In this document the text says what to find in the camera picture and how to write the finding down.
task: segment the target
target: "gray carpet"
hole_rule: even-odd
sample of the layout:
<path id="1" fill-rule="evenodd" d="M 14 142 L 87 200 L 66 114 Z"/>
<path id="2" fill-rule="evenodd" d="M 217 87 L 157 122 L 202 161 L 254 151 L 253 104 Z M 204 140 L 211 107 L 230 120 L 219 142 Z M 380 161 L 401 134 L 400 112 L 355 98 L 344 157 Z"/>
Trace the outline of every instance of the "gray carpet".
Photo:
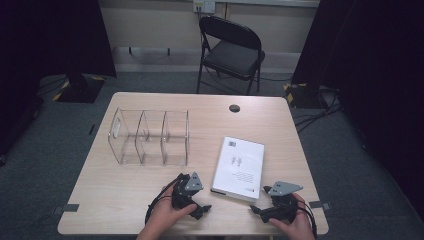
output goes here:
<path id="1" fill-rule="evenodd" d="M 52 84 L 40 89 L 45 103 L 39 116 L 0 168 L 0 239 L 134 239 L 62 236 L 57 232 L 60 215 L 53 211 L 67 203 L 96 134 L 97 128 L 89 134 L 91 126 L 99 126 L 115 92 L 195 93 L 197 73 L 119 73 L 105 82 L 93 104 L 52 101 L 58 90 L 48 90 L 59 85 L 56 79 L 60 76 L 42 81 Z M 283 97 L 283 84 L 264 80 L 261 91 L 256 93 L 253 86 L 252 93 Z M 225 94 L 205 85 L 201 93 Z M 300 122 L 307 118 L 303 115 L 321 111 L 292 109 L 292 114 Z M 319 239 L 424 239 L 421 220 L 391 176 L 363 150 L 342 111 L 315 121 L 299 136 L 320 198 L 332 206 L 326 212 L 330 231 Z"/>

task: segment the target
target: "chair backrest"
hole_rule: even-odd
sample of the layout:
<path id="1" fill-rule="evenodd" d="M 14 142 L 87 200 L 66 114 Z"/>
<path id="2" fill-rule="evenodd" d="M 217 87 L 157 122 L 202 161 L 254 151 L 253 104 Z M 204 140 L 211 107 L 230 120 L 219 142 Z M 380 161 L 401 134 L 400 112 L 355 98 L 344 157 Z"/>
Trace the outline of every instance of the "chair backrest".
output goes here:
<path id="1" fill-rule="evenodd" d="M 205 16 L 199 22 L 203 37 L 205 34 L 226 42 L 250 49 L 261 50 L 262 43 L 258 35 L 250 28 L 215 16 Z"/>

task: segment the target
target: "chair seat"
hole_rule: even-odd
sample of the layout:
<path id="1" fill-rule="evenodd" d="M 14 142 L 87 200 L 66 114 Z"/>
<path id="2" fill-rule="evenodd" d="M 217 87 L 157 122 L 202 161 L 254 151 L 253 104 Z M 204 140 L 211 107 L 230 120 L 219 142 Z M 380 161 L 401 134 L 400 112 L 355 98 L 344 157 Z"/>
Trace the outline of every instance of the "chair seat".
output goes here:
<path id="1" fill-rule="evenodd" d="M 262 62 L 265 58 L 265 52 L 261 52 Z M 256 65 L 257 59 L 257 50 L 220 41 L 212 49 L 212 51 L 205 56 L 203 63 L 206 67 L 210 67 L 230 75 L 240 75 L 243 76 L 244 80 L 248 80 L 258 69 L 258 66 Z"/>

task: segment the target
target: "black curtain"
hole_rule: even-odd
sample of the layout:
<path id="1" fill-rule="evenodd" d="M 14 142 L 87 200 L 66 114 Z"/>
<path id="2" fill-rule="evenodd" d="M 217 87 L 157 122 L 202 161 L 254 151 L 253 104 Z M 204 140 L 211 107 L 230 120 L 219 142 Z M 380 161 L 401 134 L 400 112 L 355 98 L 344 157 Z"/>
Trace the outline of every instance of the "black curtain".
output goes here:
<path id="1" fill-rule="evenodd" d="M 0 2 L 0 153 L 40 80 L 69 69 L 116 77 L 97 0 Z"/>
<path id="2" fill-rule="evenodd" d="M 366 149 L 424 219 L 424 2 L 343 2 L 321 0 L 293 81 L 340 90 Z"/>

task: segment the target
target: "wall outlet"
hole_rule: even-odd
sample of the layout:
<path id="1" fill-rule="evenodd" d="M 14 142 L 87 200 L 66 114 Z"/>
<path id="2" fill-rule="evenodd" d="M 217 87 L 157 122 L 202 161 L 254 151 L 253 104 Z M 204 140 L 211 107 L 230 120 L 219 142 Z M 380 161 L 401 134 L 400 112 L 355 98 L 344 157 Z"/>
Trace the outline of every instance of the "wall outlet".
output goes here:
<path id="1" fill-rule="evenodd" d="M 205 1 L 193 1 L 193 12 L 203 12 L 203 9 L 205 8 Z"/>
<path id="2" fill-rule="evenodd" d="M 215 2 L 194 0 L 193 12 L 215 13 Z"/>
<path id="3" fill-rule="evenodd" d="M 205 13 L 215 13 L 215 2 L 205 1 Z"/>

